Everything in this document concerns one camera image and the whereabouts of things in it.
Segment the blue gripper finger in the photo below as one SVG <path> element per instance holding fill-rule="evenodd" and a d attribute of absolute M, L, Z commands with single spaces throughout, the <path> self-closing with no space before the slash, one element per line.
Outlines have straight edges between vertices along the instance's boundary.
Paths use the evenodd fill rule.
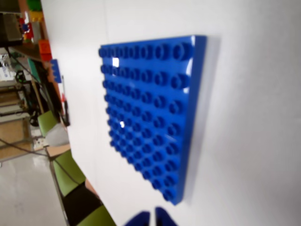
<path fill-rule="evenodd" d="M 129 219 L 124 226 L 148 226 L 150 223 L 150 212 L 141 211 Z"/>
<path fill-rule="evenodd" d="M 168 212 L 162 207 L 156 207 L 155 214 L 156 226 L 177 226 L 177 224 L 169 216 Z"/>

